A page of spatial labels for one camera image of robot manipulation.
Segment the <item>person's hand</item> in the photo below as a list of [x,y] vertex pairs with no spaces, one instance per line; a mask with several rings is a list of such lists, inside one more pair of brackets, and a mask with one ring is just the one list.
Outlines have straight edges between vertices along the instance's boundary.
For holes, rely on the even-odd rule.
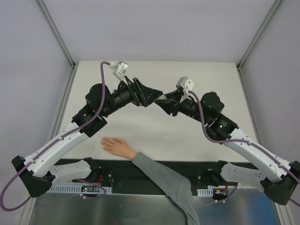
[[133,160],[137,155],[137,152],[122,139],[104,137],[101,139],[101,144],[104,151],[115,156]]

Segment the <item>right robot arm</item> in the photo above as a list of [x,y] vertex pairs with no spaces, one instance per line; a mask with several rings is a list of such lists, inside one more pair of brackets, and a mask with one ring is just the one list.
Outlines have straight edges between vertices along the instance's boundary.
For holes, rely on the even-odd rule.
[[208,92],[198,98],[187,91],[188,97],[176,90],[159,97],[155,103],[167,114],[182,113],[201,123],[205,137],[235,151],[256,169],[234,168],[223,162],[223,166],[211,173],[216,185],[235,182],[260,189],[273,202],[287,205],[300,183],[300,164],[280,158],[249,137],[235,122],[222,114],[224,104],[215,92]]

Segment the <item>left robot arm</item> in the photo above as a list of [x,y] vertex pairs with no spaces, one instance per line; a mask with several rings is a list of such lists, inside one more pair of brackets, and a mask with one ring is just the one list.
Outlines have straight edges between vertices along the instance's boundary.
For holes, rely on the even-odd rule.
[[93,85],[85,97],[86,105],[61,133],[35,153],[12,160],[30,197],[43,195],[54,184],[80,179],[98,182],[101,170],[90,157],[66,165],[56,166],[56,163],[101,130],[110,114],[130,103],[147,107],[162,96],[162,91],[144,86],[137,78],[120,82],[113,93],[103,83]]

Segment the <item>grey sleeved forearm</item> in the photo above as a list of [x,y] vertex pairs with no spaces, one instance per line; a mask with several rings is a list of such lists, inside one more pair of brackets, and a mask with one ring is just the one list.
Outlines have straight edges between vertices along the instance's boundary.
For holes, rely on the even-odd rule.
[[186,214],[189,225],[199,225],[199,216],[193,204],[190,181],[171,168],[139,152],[132,160],[171,200]]

